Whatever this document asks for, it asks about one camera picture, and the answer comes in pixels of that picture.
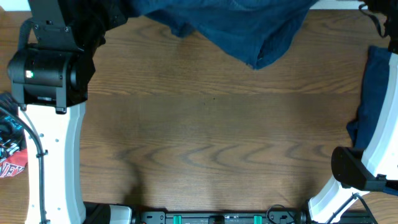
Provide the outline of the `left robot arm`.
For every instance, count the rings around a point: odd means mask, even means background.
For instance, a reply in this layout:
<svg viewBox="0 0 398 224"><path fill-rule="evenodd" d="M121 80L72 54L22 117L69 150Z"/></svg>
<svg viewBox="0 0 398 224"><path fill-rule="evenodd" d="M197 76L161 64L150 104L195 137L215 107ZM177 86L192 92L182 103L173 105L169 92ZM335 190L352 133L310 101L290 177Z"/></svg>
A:
<svg viewBox="0 0 398 224"><path fill-rule="evenodd" d="M80 133L105 33L127 22L123 1L30 0L7 66L29 166L27 223L137 223L127 205L85 202Z"/></svg>

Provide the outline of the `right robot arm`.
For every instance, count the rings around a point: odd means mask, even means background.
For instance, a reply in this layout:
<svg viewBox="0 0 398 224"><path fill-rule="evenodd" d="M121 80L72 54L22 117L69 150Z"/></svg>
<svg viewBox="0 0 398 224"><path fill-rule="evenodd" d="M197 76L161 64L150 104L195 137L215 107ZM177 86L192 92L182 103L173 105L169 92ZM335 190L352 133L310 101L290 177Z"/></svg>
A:
<svg viewBox="0 0 398 224"><path fill-rule="evenodd" d="M296 214L296 223L338 223L363 195L397 195L397 1L363 1L381 37L390 37L389 79L374 134L365 150L337 147L332 177Z"/></svg>

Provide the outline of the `dark blue shorts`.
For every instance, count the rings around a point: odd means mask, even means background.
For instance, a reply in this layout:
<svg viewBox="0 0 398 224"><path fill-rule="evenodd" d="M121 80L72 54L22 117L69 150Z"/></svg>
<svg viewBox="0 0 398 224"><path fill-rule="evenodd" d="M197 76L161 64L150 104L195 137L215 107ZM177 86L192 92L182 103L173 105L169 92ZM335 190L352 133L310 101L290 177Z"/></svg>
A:
<svg viewBox="0 0 398 224"><path fill-rule="evenodd" d="M292 45L315 0L125 0L129 17L146 16L184 38L197 31L255 70Z"/></svg>

